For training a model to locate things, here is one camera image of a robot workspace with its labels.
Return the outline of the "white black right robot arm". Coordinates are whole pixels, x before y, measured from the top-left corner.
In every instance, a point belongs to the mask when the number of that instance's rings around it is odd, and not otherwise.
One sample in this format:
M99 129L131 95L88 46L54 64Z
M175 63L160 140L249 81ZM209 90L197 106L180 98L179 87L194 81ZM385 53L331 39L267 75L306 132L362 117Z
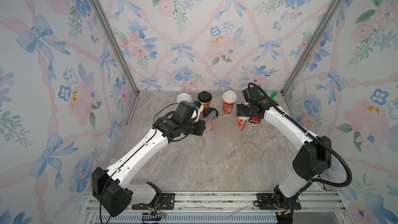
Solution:
M264 95L260 86L249 83L242 94L244 103L237 104L237 116L247 118L252 123L267 121L297 150L292 162L292 172L274 188L272 199L269 201L269 204L273 204L277 209L291 210L299 195L319 181L319 175L330 168L331 141L326 136L317 136L294 120L275 100Z

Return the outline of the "clear plastic carrier bag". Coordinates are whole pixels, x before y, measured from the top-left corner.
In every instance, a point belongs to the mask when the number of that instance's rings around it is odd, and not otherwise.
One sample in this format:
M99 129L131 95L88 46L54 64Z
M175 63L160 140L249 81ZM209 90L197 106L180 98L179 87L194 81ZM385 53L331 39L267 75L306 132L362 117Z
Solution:
M108 164L113 164L127 154L145 136L147 131L140 124L134 128L132 125L115 127L109 145ZM216 165L223 157L240 143L238 122L233 114L221 115L217 118L212 131L205 129L201 137L206 141L204 156L209 165Z

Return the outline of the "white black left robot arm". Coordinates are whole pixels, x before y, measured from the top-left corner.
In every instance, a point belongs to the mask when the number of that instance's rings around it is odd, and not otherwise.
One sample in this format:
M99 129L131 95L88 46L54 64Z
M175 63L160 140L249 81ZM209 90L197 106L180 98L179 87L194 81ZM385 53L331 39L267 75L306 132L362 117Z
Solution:
M92 195L110 217L120 215L130 205L157 210L162 191L153 183L131 184L138 171L161 149L189 135L202 136L205 121L200 119L203 105L181 101L174 111L156 119L145 135L122 158L108 168L96 168L91 176Z

